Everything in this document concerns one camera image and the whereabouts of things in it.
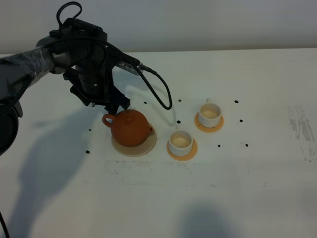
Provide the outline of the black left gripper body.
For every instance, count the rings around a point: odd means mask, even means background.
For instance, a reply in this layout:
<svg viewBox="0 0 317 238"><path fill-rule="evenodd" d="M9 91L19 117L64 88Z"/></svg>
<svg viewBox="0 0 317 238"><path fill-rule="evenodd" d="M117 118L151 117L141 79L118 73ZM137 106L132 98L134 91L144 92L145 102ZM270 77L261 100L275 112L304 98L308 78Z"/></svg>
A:
<svg viewBox="0 0 317 238"><path fill-rule="evenodd" d="M67 70L63 77L72 84L70 92L86 106L90 103L116 105L116 110L124 105L129 107L130 99L113 82L112 69L119 60L124 60L123 54L113 48L94 47L87 57L75 64L79 73Z"/></svg>

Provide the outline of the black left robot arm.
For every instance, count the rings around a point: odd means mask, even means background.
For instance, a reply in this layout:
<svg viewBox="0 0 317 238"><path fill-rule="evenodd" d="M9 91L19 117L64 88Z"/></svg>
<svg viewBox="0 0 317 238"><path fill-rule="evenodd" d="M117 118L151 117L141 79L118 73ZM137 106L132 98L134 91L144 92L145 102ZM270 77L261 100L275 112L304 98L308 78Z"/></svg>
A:
<svg viewBox="0 0 317 238"><path fill-rule="evenodd" d="M20 98L46 74L62 74L81 102L104 106L112 115L130 100L114 85L112 69L122 59L108 46L101 27L67 19L41 39L35 49L0 60L0 151L13 144L23 116Z"/></svg>

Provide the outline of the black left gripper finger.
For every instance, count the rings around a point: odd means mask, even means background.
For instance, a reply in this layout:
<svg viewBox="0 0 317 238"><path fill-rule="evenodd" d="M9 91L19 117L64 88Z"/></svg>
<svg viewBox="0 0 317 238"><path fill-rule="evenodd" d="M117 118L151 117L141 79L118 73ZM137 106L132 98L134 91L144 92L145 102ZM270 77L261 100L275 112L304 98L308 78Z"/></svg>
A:
<svg viewBox="0 0 317 238"><path fill-rule="evenodd" d="M120 106L119 109L120 109L121 111L125 111L125 110L128 109L128 106L127 106L127 105Z"/></svg>
<svg viewBox="0 0 317 238"><path fill-rule="evenodd" d="M107 105L105 106L105 110L110 115L116 115L116 105Z"/></svg>

